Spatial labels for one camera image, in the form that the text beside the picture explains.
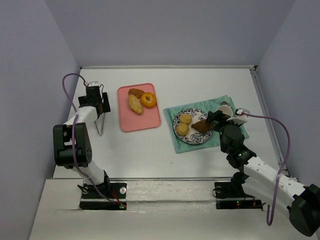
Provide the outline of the brown croissant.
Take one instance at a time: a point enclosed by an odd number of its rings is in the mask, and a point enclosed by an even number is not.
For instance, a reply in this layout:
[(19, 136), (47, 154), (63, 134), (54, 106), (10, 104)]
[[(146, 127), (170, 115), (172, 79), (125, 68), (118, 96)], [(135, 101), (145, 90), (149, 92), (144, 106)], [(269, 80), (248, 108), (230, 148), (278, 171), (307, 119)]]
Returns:
[(199, 133), (205, 134), (209, 130), (211, 130), (214, 126), (214, 123), (207, 124), (205, 119), (202, 119), (194, 124), (191, 125), (193, 129), (198, 131)]

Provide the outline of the metal tongs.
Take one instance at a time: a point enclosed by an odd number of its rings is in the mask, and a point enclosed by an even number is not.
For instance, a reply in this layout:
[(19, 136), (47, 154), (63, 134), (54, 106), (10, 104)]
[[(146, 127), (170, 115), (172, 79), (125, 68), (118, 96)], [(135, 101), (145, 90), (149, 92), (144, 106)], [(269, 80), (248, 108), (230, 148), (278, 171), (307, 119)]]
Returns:
[(104, 124), (105, 124), (105, 117), (106, 117), (106, 114), (103, 112), (99, 117), (98, 119), (95, 120), (95, 127), (96, 127), (96, 130), (97, 130), (97, 133), (100, 137), (103, 136), (103, 133), (104, 133)]

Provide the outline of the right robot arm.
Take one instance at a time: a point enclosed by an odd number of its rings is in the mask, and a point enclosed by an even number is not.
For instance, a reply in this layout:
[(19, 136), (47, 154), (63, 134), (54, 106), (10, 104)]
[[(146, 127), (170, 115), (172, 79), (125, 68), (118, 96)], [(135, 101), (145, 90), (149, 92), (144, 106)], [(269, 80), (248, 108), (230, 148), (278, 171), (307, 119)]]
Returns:
[(240, 127), (248, 121), (250, 113), (238, 108), (231, 117), (221, 110), (209, 111), (206, 125), (215, 123), (219, 133), (220, 150), (226, 153), (229, 164), (238, 170), (233, 181), (253, 197), (266, 203), (266, 223), (271, 226), (275, 211), (282, 212), (301, 234), (311, 237), (320, 228), (320, 188), (309, 186), (285, 176), (283, 161), (278, 170), (272, 168), (244, 144)]

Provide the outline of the round yellow bun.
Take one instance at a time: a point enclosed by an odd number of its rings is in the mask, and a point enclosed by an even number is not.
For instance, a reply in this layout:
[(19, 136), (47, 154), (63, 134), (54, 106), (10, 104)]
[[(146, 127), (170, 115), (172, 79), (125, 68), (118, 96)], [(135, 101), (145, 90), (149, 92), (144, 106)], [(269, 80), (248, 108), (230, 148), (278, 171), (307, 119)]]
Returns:
[(178, 135), (186, 136), (189, 133), (189, 126), (186, 123), (179, 123), (176, 128), (176, 132)]
[(190, 114), (183, 113), (180, 115), (179, 120), (181, 123), (189, 125), (192, 122), (193, 117)]

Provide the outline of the round yellow bun back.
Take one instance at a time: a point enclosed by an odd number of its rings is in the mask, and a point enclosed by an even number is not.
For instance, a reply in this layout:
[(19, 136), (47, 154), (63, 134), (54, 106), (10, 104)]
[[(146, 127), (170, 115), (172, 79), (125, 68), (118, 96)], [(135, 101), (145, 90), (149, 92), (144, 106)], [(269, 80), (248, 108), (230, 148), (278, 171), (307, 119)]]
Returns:
[(190, 114), (183, 113), (180, 115), (179, 120), (181, 123), (189, 125), (192, 122), (193, 117)]

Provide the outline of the round yellow bun front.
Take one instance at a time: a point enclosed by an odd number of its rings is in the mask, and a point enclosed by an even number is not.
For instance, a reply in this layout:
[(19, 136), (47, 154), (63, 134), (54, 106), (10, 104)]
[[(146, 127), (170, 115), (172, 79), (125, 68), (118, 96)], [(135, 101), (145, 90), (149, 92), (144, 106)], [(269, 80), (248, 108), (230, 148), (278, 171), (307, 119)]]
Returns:
[(189, 126), (186, 123), (179, 123), (176, 128), (176, 132), (178, 135), (186, 136), (189, 133)]

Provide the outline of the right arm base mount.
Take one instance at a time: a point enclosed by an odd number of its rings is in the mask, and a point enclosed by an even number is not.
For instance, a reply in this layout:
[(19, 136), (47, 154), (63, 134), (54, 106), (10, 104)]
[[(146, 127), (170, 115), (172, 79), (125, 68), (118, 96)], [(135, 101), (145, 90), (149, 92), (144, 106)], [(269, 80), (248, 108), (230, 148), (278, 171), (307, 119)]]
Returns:
[(230, 181), (214, 183), (211, 194), (216, 199), (217, 210), (263, 209), (265, 202), (244, 192), (247, 178), (244, 173), (236, 172)]

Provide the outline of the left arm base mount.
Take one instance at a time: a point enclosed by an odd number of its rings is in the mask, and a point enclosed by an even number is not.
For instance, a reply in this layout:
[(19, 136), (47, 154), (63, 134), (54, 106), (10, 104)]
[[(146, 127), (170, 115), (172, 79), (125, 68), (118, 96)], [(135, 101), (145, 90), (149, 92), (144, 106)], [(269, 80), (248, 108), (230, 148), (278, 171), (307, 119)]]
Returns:
[(127, 182), (110, 183), (110, 190), (103, 184), (97, 186), (104, 195), (101, 196), (92, 185), (83, 183), (77, 185), (81, 191), (79, 208), (92, 211), (125, 211), (127, 209)]

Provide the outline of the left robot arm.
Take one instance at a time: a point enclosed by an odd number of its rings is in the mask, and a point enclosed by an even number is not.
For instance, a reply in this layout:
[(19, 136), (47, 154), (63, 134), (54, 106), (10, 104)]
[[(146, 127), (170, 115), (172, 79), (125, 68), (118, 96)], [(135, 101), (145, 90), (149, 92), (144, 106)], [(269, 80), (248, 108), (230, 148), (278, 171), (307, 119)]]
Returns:
[(79, 107), (75, 109), (74, 116), (64, 124), (53, 127), (55, 164), (80, 175), (89, 190), (106, 194), (111, 190), (110, 179), (106, 171), (93, 160), (88, 126), (95, 125), (98, 135), (103, 134), (103, 127), (98, 127), (97, 121), (104, 120), (105, 113), (111, 110), (108, 95), (100, 91), (99, 85), (90, 84), (78, 102)]

